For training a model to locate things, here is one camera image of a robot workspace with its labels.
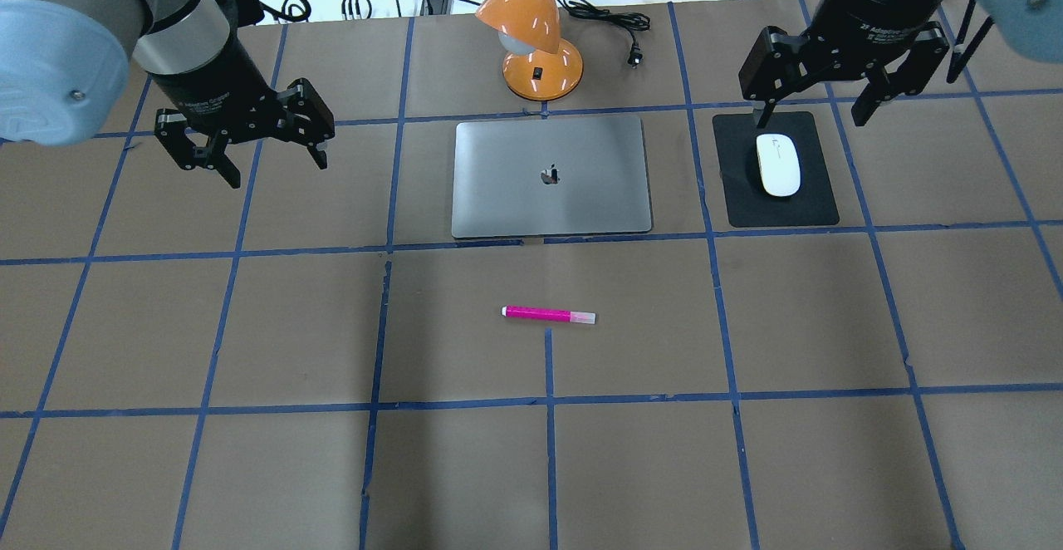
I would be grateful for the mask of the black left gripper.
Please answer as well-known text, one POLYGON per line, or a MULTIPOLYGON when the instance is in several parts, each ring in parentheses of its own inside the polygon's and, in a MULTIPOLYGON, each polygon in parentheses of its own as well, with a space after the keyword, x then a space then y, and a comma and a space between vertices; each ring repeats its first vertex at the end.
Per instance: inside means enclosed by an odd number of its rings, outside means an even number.
POLYGON ((322 96, 306 78, 274 91, 236 35, 204 65, 155 72, 154 81, 171 102, 156 111, 154 136, 183 170, 215 171, 239 189, 242 173, 227 159, 227 146, 265 138, 303 145, 319 170, 330 168, 336 128, 322 96))

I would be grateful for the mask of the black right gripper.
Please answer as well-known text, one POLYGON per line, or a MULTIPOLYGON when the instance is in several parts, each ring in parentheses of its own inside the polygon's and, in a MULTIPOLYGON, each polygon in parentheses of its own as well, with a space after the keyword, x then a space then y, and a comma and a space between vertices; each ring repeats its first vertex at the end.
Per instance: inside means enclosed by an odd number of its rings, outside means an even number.
POLYGON ((752 102, 756 129, 766 129, 776 104, 819 83, 865 80, 851 107, 854 126, 866 126, 897 96, 925 89, 949 49, 937 21, 904 32, 899 41, 877 41, 877 32, 840 10, 819 12, 800 35, 767 26, 739 69, 742 98, 752 102))

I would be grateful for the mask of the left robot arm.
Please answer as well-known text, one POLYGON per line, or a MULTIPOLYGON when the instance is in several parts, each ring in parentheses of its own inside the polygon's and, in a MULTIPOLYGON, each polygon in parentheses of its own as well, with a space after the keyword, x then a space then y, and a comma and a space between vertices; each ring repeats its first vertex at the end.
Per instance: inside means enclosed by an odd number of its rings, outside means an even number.
POLYGON ((1 134, 58 146, 91 138, 137 64, 170 99, 154 136, 183 170, 242 185, 227 146, 303 145, 327 166, 333 112, 311 82, 274 91, 239 39, 258 0, 1 0, 1 134))

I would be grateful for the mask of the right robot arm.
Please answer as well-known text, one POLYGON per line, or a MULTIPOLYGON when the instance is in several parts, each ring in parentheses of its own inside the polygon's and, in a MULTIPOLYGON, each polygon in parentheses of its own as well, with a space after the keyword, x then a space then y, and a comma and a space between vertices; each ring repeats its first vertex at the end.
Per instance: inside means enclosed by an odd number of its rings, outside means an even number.
POLYGON ((866 86, 851 115, 855 126, 866 126, 896 96, 919 95, 945 59, 947 80, 956 81, 992 27, 1020 56, 1061 61, 1061 0, 972 0, 988 20, 972 41, 959 41, 956 52, 933 17, 942 1, 820 0, 800 35, 764 27, 739 71, 742 96, 754 103, 755 126, 766 127, 776 104, 793 93, 858 80, 866 86))

